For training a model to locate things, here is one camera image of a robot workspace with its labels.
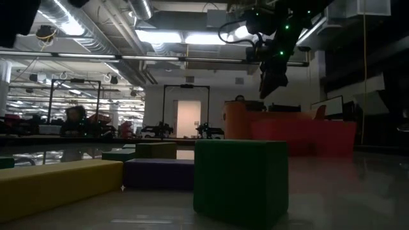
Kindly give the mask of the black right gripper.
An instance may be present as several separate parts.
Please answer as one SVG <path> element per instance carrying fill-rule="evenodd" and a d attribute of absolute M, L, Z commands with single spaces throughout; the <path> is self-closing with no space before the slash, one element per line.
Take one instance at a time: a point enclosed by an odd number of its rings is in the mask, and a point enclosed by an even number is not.
<path fill-rule="evenodd" d="M 251 46 L 246 48 L 246 60 L 260 62 L 260 99 L 265 99 L 278 87 L 287 86 L 287 63 L 294 53 L 297 41 L 298 38 L 249 41 Z"/>

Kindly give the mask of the wide yellow block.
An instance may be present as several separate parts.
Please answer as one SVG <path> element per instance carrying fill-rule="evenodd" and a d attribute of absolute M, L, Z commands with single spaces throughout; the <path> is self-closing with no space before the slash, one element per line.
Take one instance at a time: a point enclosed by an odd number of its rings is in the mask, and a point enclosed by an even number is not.
<path fill-rule="evenodd" d="M 177 144 L 174 142 L 140 143 L 135 146 L 136 158 L 176 159 Z"/>

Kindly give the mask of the long purple block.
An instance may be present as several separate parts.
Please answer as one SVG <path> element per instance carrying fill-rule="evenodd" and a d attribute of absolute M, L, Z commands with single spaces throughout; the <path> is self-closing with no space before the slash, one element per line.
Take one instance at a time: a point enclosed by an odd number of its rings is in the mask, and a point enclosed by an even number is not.
<path fill-rule="evenodd" d="M 123 185 L 143 190 L 193 190 L 194 160 L 135 158 L 123 164 Z"/>

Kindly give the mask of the long green block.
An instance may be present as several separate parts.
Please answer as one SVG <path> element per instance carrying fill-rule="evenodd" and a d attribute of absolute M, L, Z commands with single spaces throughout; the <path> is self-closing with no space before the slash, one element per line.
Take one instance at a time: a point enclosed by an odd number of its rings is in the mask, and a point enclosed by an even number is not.
<path fill-rule="evenodd" d="M 134 149 L 119 149 L 102 153 L 102 160 L 126 162 L 136 157 Z"/>

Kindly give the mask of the long yellow block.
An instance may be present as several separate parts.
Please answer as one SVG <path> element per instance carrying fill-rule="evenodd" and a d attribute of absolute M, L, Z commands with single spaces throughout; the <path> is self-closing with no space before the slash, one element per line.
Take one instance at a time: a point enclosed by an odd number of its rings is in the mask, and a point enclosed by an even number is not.
<path fill-rule="evenodd" d="M 81 160 L 0 169 L 0 223 L 119 190 L 123 162 Z"/>

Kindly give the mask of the black monitor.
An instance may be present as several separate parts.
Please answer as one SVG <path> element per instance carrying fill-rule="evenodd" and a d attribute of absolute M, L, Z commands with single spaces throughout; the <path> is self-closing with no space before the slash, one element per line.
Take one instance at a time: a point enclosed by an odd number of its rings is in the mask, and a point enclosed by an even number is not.
<path fill-rule="evenodd" d="M 272 104 L 268 106 L 269 112 L 300 112 L 301 106 L 290 106 L 290 105 L 277 105 Z"/>
<path fill-rule="evenodd" d="M 262 112 L 265 109 L 263 102 L 254 100 L 228 101 L 224 104 L 225 112 Z"/>

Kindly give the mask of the orange plastic bin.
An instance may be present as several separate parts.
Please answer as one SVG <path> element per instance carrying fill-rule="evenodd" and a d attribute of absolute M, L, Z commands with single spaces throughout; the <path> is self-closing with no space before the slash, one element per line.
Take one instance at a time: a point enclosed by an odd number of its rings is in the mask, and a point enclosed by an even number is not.
<path fill-rule="evenodd" d="M 264 119 L 324 120 L 326 105 L 307 112 L 248 111 L 244 102 L 224 104 L 224 137 L 226 139 L 251 139 L 251 123 Z"/>

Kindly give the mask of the white screen panel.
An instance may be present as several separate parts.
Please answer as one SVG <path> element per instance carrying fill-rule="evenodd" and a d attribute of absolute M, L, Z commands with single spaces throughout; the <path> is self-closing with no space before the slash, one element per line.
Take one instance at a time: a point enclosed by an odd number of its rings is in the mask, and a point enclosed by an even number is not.
<path fill-rule="evenodd" d="M 322 105 L 326 106 L 326 116 L 343 115 L 343 96 L 336 96 L 321 102 L 312 103 L 311 109 L 318 109 Z"/>

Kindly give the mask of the pink plastic bin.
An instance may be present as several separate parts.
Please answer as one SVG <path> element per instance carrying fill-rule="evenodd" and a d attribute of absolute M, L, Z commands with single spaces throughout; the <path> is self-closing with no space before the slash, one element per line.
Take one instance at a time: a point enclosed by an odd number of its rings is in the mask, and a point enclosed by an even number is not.
<path fill-rule="evenodd" d="M 285 141 L 291 157 L 351 158 L 356 123 L 328 120 L 264 119 L 251 123 L 255 140 Z"/>

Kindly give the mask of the white door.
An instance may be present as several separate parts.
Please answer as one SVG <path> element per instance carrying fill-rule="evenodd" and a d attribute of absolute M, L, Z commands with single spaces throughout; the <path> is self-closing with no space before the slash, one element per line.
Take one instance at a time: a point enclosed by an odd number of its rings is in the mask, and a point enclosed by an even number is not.
<path fill-rule="evenodd" d="M 198 100 L 174 101 L 174 128 L 177 138 L 195 139 L 201 121 L 201 102 Z"/>

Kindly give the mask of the green cube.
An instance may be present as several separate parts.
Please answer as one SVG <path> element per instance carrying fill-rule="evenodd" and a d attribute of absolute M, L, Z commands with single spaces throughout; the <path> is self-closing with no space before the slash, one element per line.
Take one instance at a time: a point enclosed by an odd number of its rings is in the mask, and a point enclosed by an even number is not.
<path fill-rule="evenodd" d="M 199 140 L 194 211 L 250 230 L 271 230 L 289 206 L 283 141 Z"/>

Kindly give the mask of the long ceiling light bar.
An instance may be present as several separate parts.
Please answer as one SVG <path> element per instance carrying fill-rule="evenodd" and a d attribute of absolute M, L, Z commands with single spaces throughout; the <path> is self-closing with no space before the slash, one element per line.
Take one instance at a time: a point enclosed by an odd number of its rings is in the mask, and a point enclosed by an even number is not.
<path fill-rule="evenodd" d="M 34 57 L 34 58 L 65 58 L 65 59 L 96 59 L 99 61 L 167 61 L 167 62 L 201 62 L 224 63 L 238 65 L 258 65 L 259 62 L 248 62 L 244 59 L 224 59 L 210 57 L 178 57 L 178 56 L 138 56 L 138 55 L 112 55 L 112 54 L 76 54 L 58 52 L 31 52 L 19 50 L 0 50 L 0 56 Z"/>

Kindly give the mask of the red machine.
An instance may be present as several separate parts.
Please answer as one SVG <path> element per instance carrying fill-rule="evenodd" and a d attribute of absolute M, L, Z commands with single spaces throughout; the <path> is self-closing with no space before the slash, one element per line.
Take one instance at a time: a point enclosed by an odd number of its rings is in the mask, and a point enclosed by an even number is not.
<path fill-rule="evenodd" d="M 118 127 L 118 135 L 122 139 L 131 139 L 134 134 L 133 123 L 131 121 L 124 121 Z"/>

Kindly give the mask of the silver round air duct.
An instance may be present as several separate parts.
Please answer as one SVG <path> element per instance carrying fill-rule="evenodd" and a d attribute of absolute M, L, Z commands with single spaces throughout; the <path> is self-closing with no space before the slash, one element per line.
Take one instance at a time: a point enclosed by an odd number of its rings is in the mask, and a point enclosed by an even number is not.
<path fill-rule="evenodd" d="M 41 0 L 38 12 L 90 53 L 119 54 L 88 15 L 68 0 Z"/>

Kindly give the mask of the black table frame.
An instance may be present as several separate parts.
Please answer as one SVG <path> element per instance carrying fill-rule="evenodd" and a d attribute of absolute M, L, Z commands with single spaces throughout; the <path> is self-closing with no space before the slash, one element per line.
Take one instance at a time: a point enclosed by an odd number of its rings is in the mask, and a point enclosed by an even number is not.
<path fill-rule="evenodd" d="M 175 142 L 181 146 L 193 146 L 196 139 L 108 139 L 90 137 L 59 137 L 56 135 L 1 136 L 0 146 L 31 146 L 48 144 L 100 143 L 100 144 L 138 144 L 151 142 Z"/>

